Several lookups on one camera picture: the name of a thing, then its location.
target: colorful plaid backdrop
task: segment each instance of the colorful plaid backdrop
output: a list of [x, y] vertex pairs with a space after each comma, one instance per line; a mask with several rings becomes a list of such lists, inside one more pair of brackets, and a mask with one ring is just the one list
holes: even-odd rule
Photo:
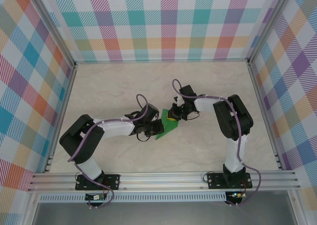
[[30, 0], [0, 0], [0, 224], [44, 163], [70, 67]]
[[[43, 0], [74, 58], [245, 58], [268, 0]], [[258, 19], [264, 9], [262, 19]]]
[[289, 1], [253, 69], [306, 214], [317, 219], [317, 0]]
[[246, 58], [249, 58], [249, 57], [250, 57], [250, 55], [251, 55], [251, 53], [252, 53], [252, 51], [253, 51], [255, 45], [256, 45], [257, 42], [258, 42], [259, 37], [261, 36], [262, 32], [264, 31], [264, 29], [265, 29], [265, 27], [266, 27], [266, 24], [267, 24], [267, 21], [268, 21], [269, 18], [271, 17], [271, 15], [272, 15], [272, 13], [273, 13], [273, 10], [274, 10], [276, 4], [278, 3], [278, 1], [279, 1], [279, 0], [273, 0], [272, 3], [271, 3], [271, 5], [270, 5], [270, 7], [268, 8], [268, 11], [267, 11], [267, 13], [266, 13], [266, 15], [265, 15], [265, 17], [264, 17], [262, 23], [261, 23], [260, 28], [258, 29], [258, 32], [257, 32], [257, 34], [256, 34], [256, 36], [255, 36], [255, 38], [254, 38], [254, 40], [253, 40], [253, 42], [252, 42], [252, 44], [251, 44], [251, 47], [250, 47], [250, 49], [249, 49], [249, 51], [248, 51], [248, 54], [247, 54], [247, 57], [246, 57]]

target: wire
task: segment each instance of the wire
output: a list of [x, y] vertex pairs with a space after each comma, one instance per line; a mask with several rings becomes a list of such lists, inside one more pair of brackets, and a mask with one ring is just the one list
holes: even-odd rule
[[79, 174], [80, 172], [77, 172], [76, 174], [75, 174], [75, 181], [77, 181], [78, 182], [78, 180], [77, 180], [77, 175]]
[[198, 116], [197, 116], [197, 117], [194, 117], [194, 118], [187, 119], [187, 121], [189, 121], [189, 120], [194, 120], [194, 119], [196, 119], [196, 118], [198, 118], [198, 117], [200, 116], [200, 114], [199, 114], [198, 112], [195, 112], [195, 113], [198, 114]]
[[[148, 112], [149, 103], [148, 103], [147, 98], [145, 98], [144, 95], [142, 95], [142, 94], [137, 94], [136, 99], [137, 99], [138, 105], [139, 105], [140, 107], [142, 107], [142, 106], [141, 106], [140, 101], [139, 101], [139, 98], [138, 98], [139, 96], [141, 96], [141, 97], [144, 99], [144, 101], [145, 101], [145, 106], [146, 106], [144, 113], [143, 113], [140, 117], [137, 117], [137, 118], [134, 118], [134, 119], [118, 119], [118, 118], [115, 118], [115, 119], [107, 119], [107, 120], [102, 120], [102, 121], [96, 122], [96, 123], [95, 123], [93, 126], [91, 126], [91, 127], [89, 128], [89, 130], [86, 132], [86, 134], [85, 134], [83, 140], [81, 140], [81, 142], [80, 142], [78, 148], [76, 149], [75, 153], [67, 160], [67, 162], [71, 162], [71, 161], [74, 160], [74, 158], [77, 156], [77, 154], [79, 153], [80, 149], [81, 149], [82, 146], [84, 145], [84, 142], [86, 141], [86, 139], [87, 139], [88, 135], [90, 134], [90, 132], [91, 132], [95, 127], [97, 127], [99, 124], [102, 124], [102, 123], [105, 123], [105, 122], [113, 122], [113, 121], [134, 122], [134, 121], [137, 121], [137, 120], [140, 120], [141, 118], [143, 118], [143, 117], [145, 116], [145, 114]], [[83, 175], [87, 180], [89, 180], [91, 183], [94, 183], [94, 184], [96, 184], [96, 185], [99, 185], [99, 186], [101, 186], [102, 188], [107, 189], [108, 191], [111, 191], [112, 197], [110, 198], [110, 200], [107, 201], [107, 202], [105, 202], [105, 203], [103, 203], [103, 204], [101, 204], [100, 206], [96, 207], [96, 209], [97, 209], [97, 208], [99, 209], [99, 208], [102, 208], [102, 207], [104, 207], [104, 206], [107, 206], [107, 205], [114, 199], [114, 191], [113, 191], [111, 188], [109, 188], [108, 186], [103, 185], [103, 184], [100, 184], [100, 183], [98, 183], [98, 182], [96, 182], [96, 181], [90, 179], [90, 178], [80, 169], [80, 167], [79, 167], [76, 163], [74, 163], [74, 164], [75, 164], [76, 168], [82, 173], [82, 175]]]
[[86, 141], [88, 135], [90, 134], [90, 132], [95, 128], [97, 127], [99, 124], [102, 124], [102, 123], [105, 123], [105, 122], [113, 122], [113, 121], [122, 121], [122, 122], [134, 122], [134, 121], [137, 121], [137, 120], [140, 120], [141, 118], [143, 118], [145, 116], [145, 114], [147, 113], [148, 111], [148, 108], [149, 108], [149, 103], [148, 103], [148, 100], [144, 97], [144, 95], [141, 95], [141, 94], [137, 94], [137, 102], [139, 105], [140, 102], [139, 102], [139, 99], [138, 99], [138, 96], [141, 96], [144, 100], [145, 100], [145, 103], [146, 103], [146, 108], [145, 108], [145, 111], [144, 113], [140, 116], [140, 117], [137, 117], [137, 118], [133, 118], [133, 119], [120, 119], [120, 118], [115, 118], [115, 119], [107, 119], [107, 120], [102, 120], [102, 121], [99, 121], [99, 122], [96, 122], [94, 125], [92, 125], [89, 130], [87, 131], [87, 133], [85, 134], [83, 140], [81, 140], [78, 148], [76, 149], [75, 153], [67, 160], [67, 162], [71, 162], [72, 160], [74, 160], [74, 158], [77, 156], [77, 154], [79, 153], [80, 149], [82, 148], [82, 146], [84, 145], [84, 142]]
[[237, 151], [237, 157], [238, 157], [238, 160], [239, 162], [246, 168], [248, 169], [251, 169], [251, 170], [254, 170], [255, 172], [258, 173], [259, 175], [259, 183], [258, 183], [258, 186], [256, 187], [254, 193], [245, 201], [241, 202], [240, 204], [245, 204], [247, 203], [248, 201], [250, 201], [250, 199], [257, 193], [257, 191], [259, 190], [260, 186], [261, 186], [261, 181], [262, 181], [262, 177], [261, 177], [261, 173], [253, 168], [253, 167], [250, 167], [248, 165], [246, 165], [241, 157], [240, 157], [240, 147], [241, 147], [241, 140], [242, 140], [242, 132], [241, 132], [241, 125], [240, 125], [240, 121], [239, 121], [239, 118], [238, 118], [238, 115], [236, 113], [236, 110], [234, 109], [232, 103], [230, 103], [228, 101], [228, 99], [224, 98], [224, 97], [216, 97], [216, 96], [207, 96], [207, 95], [204, 95], [204, 96], [186, 96], [186, 95], [183, 95], [181, 94], [176, 88], [175, 88], [175, 85], [174, 85], [174, 82], [177, 81], [177, 83], [179, 84], [180, 88], [182, 88], [182, 85], [181, 83], [179, 82], [178, 79], [173, 79], [172, 81], [172, 86], [173, 86], [173, 89], [176, 91], [177, 94], [179, 94], [180, 96], [184, 97], [184, 98], [188, 98], [188, 99], [202, 99], [202, 98], [207, 98], [207, 99], [216, 99], [216, 100], [224, 100], [230, 107], [231, 111], [233, 112], [233, 116], [234, 118], [236, 119], [236, 122], [237, 122], [237, 127], [238, 127], [238, 134], [239, 134], [239, 139], [238, 139], [238, 151]]
[[138, 139], [140, 142], [147, 142], [147, 141], [150, 139], [150, 137], [151, 137], [151, 136], [149, 136], [149, 137], [147, 138], [147, 140], [142, 141], [142, 140], [139, 138], [139, 134], [137, 133], [137, 139]]
[[205, 181], [205, 176], [207, 175], [207, 174], [209, 174], [209, 173], [214, 173], [213, 171], [208, 171], [206, 174], [204, 174], [204, 176], [203, 176], [203, 181], [205, 182], [205, 183], [208, 183], [208, 181]]
[[245, 195], [247, 195], [247, 186], [246, 186], [246, 184], [245, 184], [245, 182], [243, 180], [241, 181], [241, 183], [243, 183], [243, 185], [244, 185], [244, 192], [243, 193]]
[[109, 190], [107, 190], [107, 194], [105, 195], [105, 189], [106, 189], [106, 188], [104, 188], [104, 190], [103, 190], [103, 196], [104, 196], [104, 197], [106, 197], [106, 196], [108, 195], [108, 193], [109, 193]]

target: beige floor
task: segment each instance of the beige floor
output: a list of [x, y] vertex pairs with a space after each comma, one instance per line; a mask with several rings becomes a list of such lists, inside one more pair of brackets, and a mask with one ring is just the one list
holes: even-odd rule
[[[257, 169], [277, 169], [261, 111], [245, 62], [116, 63], [80, 65], [61, 134], [82, 114], [118, 118], [139, 109], [135, 96], [144, 94], [158, 109], [169, 109], [176, 96], [171, 82], [178, 78], [197, 94], [228, 97], [238, 94], [254, 120], [244, 161]], [[159, 140], [139, 142], [135, 136], [102, 140], [94, 157], [104, 171], [222, 170], [225, 138], [215, 115], [201, 113], [193, 121]], [[51, 172], [77, 172], [69, 155], [58, 145]]]

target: green sheet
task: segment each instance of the green sheet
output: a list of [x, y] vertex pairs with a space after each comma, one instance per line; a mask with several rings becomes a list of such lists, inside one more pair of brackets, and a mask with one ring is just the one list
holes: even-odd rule
[[164, 133], [157, 135], [156, 140], [158, 140], [159, 138], [163, 137], [165, 134], [169, 133], [171, 130], [178, 127], [178, 121], [168, 120], [167, 113], [168, 113], [168, 110], [163, 109], [162, 114], [161, 114], [162, 115], [161, 119], [162, 119], [162, 123], [164, 125]]

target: purple cable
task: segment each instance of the purple cable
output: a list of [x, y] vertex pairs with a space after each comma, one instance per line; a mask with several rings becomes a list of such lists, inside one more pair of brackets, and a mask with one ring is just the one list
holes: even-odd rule
[[103, 188], [105, 188], [105, 189], [111, 191], [111, 193], [112, 193], [111, 199], [110, 199], [109, 201], [107, 201], [107, 202], [105, 202], [105, 203], [99, 205], [98, 207], [95, 207], [95, 208], [96, 208], [96, 209], [99, 209], [99, 208], [102, 208], [102, 207], [104, 207], [104, 206], [107, 206], [107, 205], [114, 199], [114, 191], [113, 191], [111, 188], [109, 188], [108, 186], [105, 186], [105, 185], [103, 185], [103, 184], [100, 184], [100, 183], [98, 183], [98, 182], [96, 182], [96, 181], [90, 179], [90, 178], [80, 169], [80, 167], [79, 167], [76, 163], [75, 163], [75, 166], [76, 166], [76, 168], [81, 172], [81, 174], [82, 174], [86, 179], [88, 179], [91, 183], [94, 183], [94, 184], [96, 184], [96, 185], [99, 185], [99, 186], [101, 186], [101, 187], [103, 187]]
[[107, 120], [104, 120], [104, 121], [99, 121], [99, 122], [96, 122], [91, 128], [89, 128], [89, 130], [87, 131], [87, 133], [85, 134], [83, 140], [81, 140], [77, 150], [75, 151], [75, 153], [68, 159], [67, 162], [71, 162], [76, 156], [77, 154], [79, 153], [80, 149], [82, 148], [84, 142], [86, 141], [89, 133], [95, 128], [97, 127], [99, 124], [102, 124], [102, 123], [105, 123], [105, 122], [113, 122], [113, 121], [122, 121], [122, 122], [134, 122], [134, 121], [137, 121], [141, 118], [143, 118], [145, 116], [145, 114], [147, 113], [148, 111], [148, 108], [149, 108], [149, 103], [148, 103], [148, 100], [144, 97], [144, 95], [141, 95], [141, 94], [137, 94], [137, 102], [139, 104], [139, 106], [141, 106], [140, 102], [139, 102], [139, 99], [138, 99], [138, 96], [141, 96], [144, 100], [145, 100], [145, 103], [146, 103], [146, 108], [145, 108], [145, 111], [144, 113], [140, 116], [140, 117], [137, 117], [137, 118], [134, 118], [134, 119], [119, 119], [119, 118], [115, 118], [115, 119], [107, 119]]
[[238, 151], [237, 151], [238, 160], [244, 167], [256, 171], [258, 173], [258, 175], [259, 175], [259, 184], [258, 184], [257, 188], [255, 189], [254, 193], [247, 200], [243, 201], [240, 204], [244, 204], [244, 203], [248, 202], [256, 194], [256, 192], [259, 190], [260, 185], [261, 185], [261, 181], [262, 181], [262, 177], [261, 177], [261, 173], [257, 169], [246, 165], [240, 158], [240, 147], [241, 147], [242, 132], [241, 132], [241, 126], [240, 126], [239, 118], [238, 118], [238, 115], [237, 115], [236, 110], [234, 109], [233, 105], [226, 98], [223, 98], [223, 97], [216, 97], [216, 96], [186, 96], [186, 95], [183, 95], [175, 88], [175, 86], [174, 86], [174, 82], [175, 81], [177, 81], [177, 83], [179, 84], [180, 88], [182, 88], [182, 85], [179, 82], [179, 80], [178, 79], [173, 79], [173, 81], [172, 81], [173, 89], [176, 91], [177, 94], [179, 94], [180, 96], [182, 96], [184, 98], [188, 98], [188, 99], [207, 98], [207, 99], [217, 99], [217, 100], [219, 99], [219, 100], [226, 101], [226, 103], [230, 106], [230, 108], [231, 108], [231, 110], [233, 112], [234, 118], [236, 119], [237, 126], [238, 126], [238, 133], [239, 133]]
[[[79, 153], [80, 149], [82, 148], [82, 146], [83, 146], [85, 140], [87, 139], [89, 133], [90, 133], [96, 126], [98, 126], [99, 124], [102, 124], [102, 123], [105, 123], [105, 122], [113, 122], [113, 121], [134, 122], [134, 121], [137, 121], [137, 120], [143, 118], [143, 117], [145, 116], [145, 114], [147, 113], [147, 111], [148, 111], [149, 103], [148, 103], [147, 98], [145, 98], [144, 95], [142, 95], [142, 94], [137, 94], [137, 96], [136, 96], [137, 102], [138, 102], [138, 104], [139, 104], [139, 106], [140, 106], [141, 108], [142, 108], [142, 106], [141, 106], [140, 101], [139, 101], [139, 99], [138, 99], [139, 96], [141, 96], [141, 97], [144, 99], [145, 104], [146, 104], [145, 111], [144, 111], [144, 113], [143, 113], [140, 117], [137, 117], [137, 118], [134, 118], [134, 119], [118, 119], [118, 118], [115, 118], [115, 119], [107, 119], [107, 120], [99, 121], [99, 122], [95, 123], [91, 128], [89, 128], [89, 130], [88, 130], [87, 133], [85, 134], [83, 140], [81, 140], [81, 142], [80, 142], [80, 144], [79, 144], [77, 150], [75, 151], [75, 153], [68, 159], [68, 162], [73, 161], [73, 159], [77, 156], [77, 154]], [[103, 188], [105, 188], [105, 189], [111, 191], [111, 193], [112, 193], [112, 198], [111, 198], [109, 201], [107, 201], [107, 202], [101, 204], [100, 206], [96, 207], [96, 209], [102, 208], [102, 207], [108, 205], [108, 204], [114, 199], [114, 191], [113, 191], [111, 188], [109, 188], [108, 186], [106, 186], [106, 185], [104, 185], [104, 184], [100, 184], [100, 183], [98, 183], [98, 182], [96, 182], [96, 181], [90, 179], [85, 173], [83, 173], [83, 171], [79, 168], [79, 166], [78, 166], [76, 163], [74, 163], [74, 164], [75, 164], [76, 168], [82, 173], [82, 175], [83, 175], [86, 179], [88, 179], [91, 183], [94, 183], [94, 184], [96, 184], [96, 185], [98, 185], [98, 186], [101, 186], [101, 187], [103, 187]]]

